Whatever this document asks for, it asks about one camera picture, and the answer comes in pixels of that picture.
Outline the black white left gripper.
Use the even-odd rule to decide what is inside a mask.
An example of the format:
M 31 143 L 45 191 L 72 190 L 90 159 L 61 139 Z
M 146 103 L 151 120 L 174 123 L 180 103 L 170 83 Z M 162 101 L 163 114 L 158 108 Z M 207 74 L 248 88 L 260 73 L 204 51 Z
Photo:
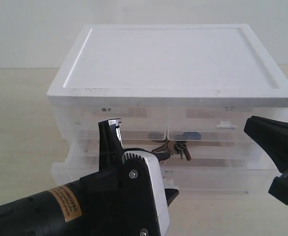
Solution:
M 121 119 L 98 123 L 99 172 L 80 178 L 87 195 L 89 236 L 164 236 L 168 207 L 179 195 L 165 188 L 157 157 L 122 146 Z

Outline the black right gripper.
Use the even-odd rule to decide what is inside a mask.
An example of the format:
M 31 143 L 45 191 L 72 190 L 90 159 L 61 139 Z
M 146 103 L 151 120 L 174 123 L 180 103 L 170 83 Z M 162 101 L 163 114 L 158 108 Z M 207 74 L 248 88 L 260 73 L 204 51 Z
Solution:
M 268 193 L 288 206 L 288 122 L 251 116 L 244 132 L 272 159 L 280 173 Z

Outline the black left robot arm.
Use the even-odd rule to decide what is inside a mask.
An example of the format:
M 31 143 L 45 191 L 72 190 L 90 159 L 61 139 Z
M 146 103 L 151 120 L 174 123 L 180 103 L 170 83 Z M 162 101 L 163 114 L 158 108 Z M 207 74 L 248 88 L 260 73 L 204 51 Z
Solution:
M 167 152 L 124 148 L 119 119 L 99 122 L 99 170 L 0 206 L 0 236 L 164 236 L 179 191 L 165 188 Z

